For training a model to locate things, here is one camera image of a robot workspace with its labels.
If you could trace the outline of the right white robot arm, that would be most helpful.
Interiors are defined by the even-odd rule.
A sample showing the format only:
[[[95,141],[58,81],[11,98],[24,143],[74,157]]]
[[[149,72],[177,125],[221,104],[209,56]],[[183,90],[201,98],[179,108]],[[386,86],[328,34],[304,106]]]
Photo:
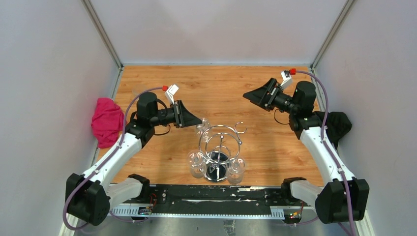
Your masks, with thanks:
[[[284,93],[282,84],[271,78],[243,97],[266,111],[278,109],[289,114],[291,130],[313,157],[325,183],[324,187],[318,187],[303,177],[286,178],[281,185],[283,203],[290,206],[299,200],[307,203],[324,224],[362,220],[370,187],[365,179],[355,177],[331,146],[322,129],[325,118],[313,112],[315,85],[298,82],[290,96]]]

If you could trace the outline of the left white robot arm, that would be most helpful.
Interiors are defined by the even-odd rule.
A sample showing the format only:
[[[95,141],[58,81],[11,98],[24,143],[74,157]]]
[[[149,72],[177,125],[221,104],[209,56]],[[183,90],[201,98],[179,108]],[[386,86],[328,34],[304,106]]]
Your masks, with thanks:
[[[62,217],[68,229],[81,229],[69,224],[68,214],[85,224],[98,226],[114,207],[129,199],[147,202],[151,198],[149,179],[131,174],[123,182],[112,185],[115,175],[155,136],[155,127],[172,124],[185,128],[202,123],[181,100],[159,109],[162,101],[153,91],[152,88],[145,90],[133,99],[131,105],[136,105],[136,111],[129,122],[122,123],[122,133],[109,151],[81,175],[73,173],[67,179]]]

